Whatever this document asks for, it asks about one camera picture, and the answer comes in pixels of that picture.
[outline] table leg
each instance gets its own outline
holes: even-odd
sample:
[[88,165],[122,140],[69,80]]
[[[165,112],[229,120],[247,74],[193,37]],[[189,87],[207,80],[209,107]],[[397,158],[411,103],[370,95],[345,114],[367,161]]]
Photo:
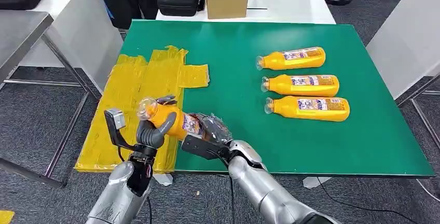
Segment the table leg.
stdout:
[[406,97],[403,101],[401,101],[397,106],[400,107],[402,106],[405,102],[407,102],[410,99],[414,99],[415,97],[421,95],[423,92],[426,91],[426,89],[433,84],[434,82],[436,82],[437,80],[440,79],[440,73],[434,77],[432,77],[432,79],[430,79],[428,82],[426,82],[425,84],[423,84],[419,89],[417,89],[416,91],[414,91],[414,93],[410,94],[408,97]]
[[173,184],[173,176],[171,174],[153,174],[154,179],[164,186]]
[[426,90],[422,93],[423,95],[440,95],[440,91],[430,91]]
[[324,182],[330,180],[331,177],[319,177],[319,180],[315,176],[308,176],[302,180],[302,185],[308,189],[316,188],[317,186],[323,184]]
[[416,99],[410,99],[412,105],[414,106],[414,108],[416,109],[418,115],[420,116],[420,118],[423,121],[423,124],[425,125],[425,127],[427,128],[429,134],[431,135],[431,137],[434,139],[435,144],[437,145],[437,147],[440,149],[440,138],[438,138],[437,133],[435,133],[434,128],[432,128],[431,124],[429,123],[425,113],[422,111],[422,108],[419,106],[419,104],[417,104]]
[[[9,73],[9,75],[6,77],[6,79],[11,78],[11,76],[15,73],[15,71],[18,69],[18,66],[15,66],[13,68],[13,70],[11,71],[11,73]],[[3,88],[3,86],[6,84],[7,82],[5,81],[0,81],[0,90]]]
[[84,104],[87,101],[87,97],[89,96],[89,93],[86,92],[83,96],[81,101],[79,102],[79,105],[76,107],[75,113],[73,114],[73,117],[67,127],[67,130],[64,132],[64,136],[61,139],[60,144],[58,145],[57,150],[55,151],[55,155],[53,155],[52,160],[50,161],[49,165],[47,166],[45,176],[50,177],[52,175],[53,169],[55,168],[55,165],[57,164],[61,152],[64,149],[64,146],[66,146],[67,139],[70,137],[70,134],[72,133],[73,127],[75,126],[76,120],[79,117],[79,114],[82,111],[82,108],[84,107]]
[[41,39],[45,42],[47,47],[55,54],[55,56],[60,60],[60,62],[64,65],[64,67],[75,77],[75,79],[78,81],[78,83],[82,86],[82,88],[88,92],[90,95],[92,95],[95,100],[98,100],[98,97],[92,92],[92,90],[89,88],[89,86],[86,85],[84,80],[79,76],[77,71],[73,69],[73,67],[70,65],[70,63],[67,61],[66,57],[63,55],[63,53],[56,47],[56,45],[53,43],[53,41],[50,39],[50,37],[45,33],[41,36]]
[[42,85],[42,86],[62,86],[62,87],[81,87],[76,82],[62,82],[62,81],[46,81],[46,80],[21,80],[21,79],[7,79],[3,83],[15,83],[25,85]]
[[39,175],[33,171],[30,171],[22,166],[19,166],[17,164],[14,164],[12,162],[9,162],[8,160],[5,160],[3,158],[0,158],[0,167],[3,167],[7,171],[14,172],[16,174],[19,174],[21,176],[27,177],[31,180],[39,181],[44,184],[48,184],[55,188],[62,188],[63,184],[59,181],[56,181],[54,179],[51,179],[44,175]]

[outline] metal table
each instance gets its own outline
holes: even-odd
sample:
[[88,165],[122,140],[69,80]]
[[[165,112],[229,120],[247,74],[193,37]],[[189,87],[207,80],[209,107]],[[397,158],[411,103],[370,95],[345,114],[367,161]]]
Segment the metal table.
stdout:
[[[50,176],[52,175],[53,169],[60,158],[67,139],[75,126],[76,120],[84,107],[87,97],[92,96],[96,101],[98,98],[86,85],[83,79],[81,79],[79,74],[72,68],[66,57],[46,33],[52,22],[53,18],[47,12],[0,10],[0,30],[2,30],[0,32],[0,82],[3,82],[0,85],[0,90],[5,83],[18,83],[60,87],[82,87],[85,93],[71,118],[67,130],[65,131],[52,160],[47,166],[46,172],[43,175],[37,174],[3,158],[0,158],[0,167],[32,180],[61,188],[63,187],[63,183],[50,178]],[[78,83],[10,79],[10,76],[18,67],[20,61],[40,38],[60,60],[64,67],[67,68],[72,76],[75,77]]]

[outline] bottle cap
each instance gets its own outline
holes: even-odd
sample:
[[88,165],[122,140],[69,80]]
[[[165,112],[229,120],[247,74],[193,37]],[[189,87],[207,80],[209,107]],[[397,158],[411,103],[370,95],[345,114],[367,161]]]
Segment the bottle cap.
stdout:
[[269,78],[267,78],[266,76],[262,79],[261,90],[263,93],[269,90]]
[[266,104],[264,105],[264,112],[267,114],[273,113],[274,104],[271,98],[266,98]]
[[262,56],[257,56],[257,61],[256,61],[256,65],[257,65],[257,69],[261,70],[264,67],[264,59]]
[[157,101],[151,97],[145,97],[139,102],[136,115],[141,120],[147,120],[153,117],[157,112]]

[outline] white table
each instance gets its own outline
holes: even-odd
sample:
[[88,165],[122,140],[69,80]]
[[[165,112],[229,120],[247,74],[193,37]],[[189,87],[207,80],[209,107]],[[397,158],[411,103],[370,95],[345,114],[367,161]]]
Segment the white table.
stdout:
[[[102,92],[122,46],[103,0],[42,0],[33,10],[46,11],[54,18],[46,34],[72,66],[82,68]],[[19,65],[63,67],[42,41]]]
[[394,99],[440,72],[440,0],[401,0],[367,51]]
[[157,20],[169,21],[229,21],[229,22],[285,22],[335,24],[324,0],[248,0],[245,18],[208,19],[205,9],[193,17],[172,17],[157,13]]

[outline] yellow taped surface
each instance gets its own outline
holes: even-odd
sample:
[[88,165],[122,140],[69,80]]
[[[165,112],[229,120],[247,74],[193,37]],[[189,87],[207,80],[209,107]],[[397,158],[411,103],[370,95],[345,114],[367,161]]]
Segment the yellow taped surface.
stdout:
[[178,86],[181,88],[207,87],[209,83],[208,65],[181,67]]
[[9,224],[12,220],[14,212],[7,210],[0,210],[0,224]]
[[[93,117],[89,133],[82,147],[75,169],[80,172],[109,172],[121,161],[117,147],[112,145],[104,118],[104,110],[119,108],[123,111],[126,127],[121,134],[133,145],[139,119],[136,109],[146,96],[162,97],[173,94],[178,107],[183,105],[183,87],[206,87],[209,82],[208,66],[185,65],[187,50],[167,46],[168,50],[153,50],[149,62],[142,56],[121,54],[110,74],[103,95]],[[176,138],[165,136],[164,145],[156,154],[155,173],[174,170],[177,155]],[[126,159],[131,153],[121,149]]]

